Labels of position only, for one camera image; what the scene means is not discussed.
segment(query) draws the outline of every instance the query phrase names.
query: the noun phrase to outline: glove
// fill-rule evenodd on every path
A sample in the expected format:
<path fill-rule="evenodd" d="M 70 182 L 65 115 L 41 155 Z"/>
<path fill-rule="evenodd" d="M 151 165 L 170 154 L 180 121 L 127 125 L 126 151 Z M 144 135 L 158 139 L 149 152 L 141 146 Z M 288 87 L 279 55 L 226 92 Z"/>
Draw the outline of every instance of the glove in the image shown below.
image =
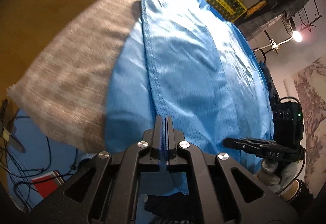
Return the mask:
<path fill-rule="evenodd" d="M 278 161 L 263 159 L 260 163 L 261 168 L 256 176 L 263 184 L 265 184 L 272 192 L 277 193 L 287 186 L 296 176 L 298 164 L 292 162 L 288 164 L 280 173 L 281 178 L 275 174 L 278 168 Z M 285 194 L 292 187 L 293 183 L 282 191 L 279 195 Z"/>

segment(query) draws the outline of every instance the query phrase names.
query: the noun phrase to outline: light bulb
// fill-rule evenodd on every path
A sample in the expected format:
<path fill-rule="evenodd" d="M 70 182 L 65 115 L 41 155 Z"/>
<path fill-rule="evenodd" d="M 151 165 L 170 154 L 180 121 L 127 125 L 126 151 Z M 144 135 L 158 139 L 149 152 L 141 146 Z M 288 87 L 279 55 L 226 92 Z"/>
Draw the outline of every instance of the light bulb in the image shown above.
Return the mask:
<path fill-rule="evenodd" d="M 300 43 L 302 41 L 302 35 L 298 31 L 293 31 L 292 36 L 296 42 Z"/>

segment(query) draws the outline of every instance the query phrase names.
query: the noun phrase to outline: blue cloth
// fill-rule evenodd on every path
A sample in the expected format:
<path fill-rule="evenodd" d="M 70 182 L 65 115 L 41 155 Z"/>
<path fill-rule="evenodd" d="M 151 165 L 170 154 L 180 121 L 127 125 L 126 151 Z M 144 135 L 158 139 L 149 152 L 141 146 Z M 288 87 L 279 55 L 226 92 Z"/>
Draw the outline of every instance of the blue cloth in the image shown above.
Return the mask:
<path fill-rule="evenodd" d="M 155 115 L 172 116 L 174 128 L 202 151 L 225 151 L 251 172 L 259 168 L 259 158 L 222 141 L 270 139 L 266 81 L 239 30 L 204 0 L 141 0 L 141 18 L 110 80 L 107 149 L 119 152 L 139 141 Z M 147 193 L 187 193 L 184 175 L 163 174 L 160 191 Z M 144 186 L 154 182 L 151 175 L 142 178 Z"/>

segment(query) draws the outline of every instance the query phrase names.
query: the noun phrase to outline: yellow box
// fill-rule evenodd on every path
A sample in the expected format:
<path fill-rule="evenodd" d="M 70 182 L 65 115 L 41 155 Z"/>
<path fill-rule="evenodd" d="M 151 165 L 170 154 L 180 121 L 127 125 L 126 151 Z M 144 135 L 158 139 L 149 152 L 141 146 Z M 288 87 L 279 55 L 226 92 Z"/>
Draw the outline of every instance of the yellow box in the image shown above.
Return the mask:
<path fill-rule="evenodd" d="M 227 21 L 234 22 L 247 8 L 240 0 L 206 0 Z"/>

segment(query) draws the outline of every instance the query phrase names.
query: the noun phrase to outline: bracelet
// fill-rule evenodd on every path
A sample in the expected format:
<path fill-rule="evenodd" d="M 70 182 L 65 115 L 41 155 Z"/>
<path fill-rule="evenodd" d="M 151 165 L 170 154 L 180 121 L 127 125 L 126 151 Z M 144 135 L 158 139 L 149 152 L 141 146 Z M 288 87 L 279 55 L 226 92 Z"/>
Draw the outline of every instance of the bracelet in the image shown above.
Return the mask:
<path fill-rule="evenodd" d="M 299 179 L 297 179 L 296 181 L 299 183 L 299 186 L 298 186 L 298 189 L 297 189 L 296 193 L 294 194 L 294 196 L 287 201 L 290 204 L 300 195 L 300 193 L 302 191 L 303 181 L 301 181 Z"/>

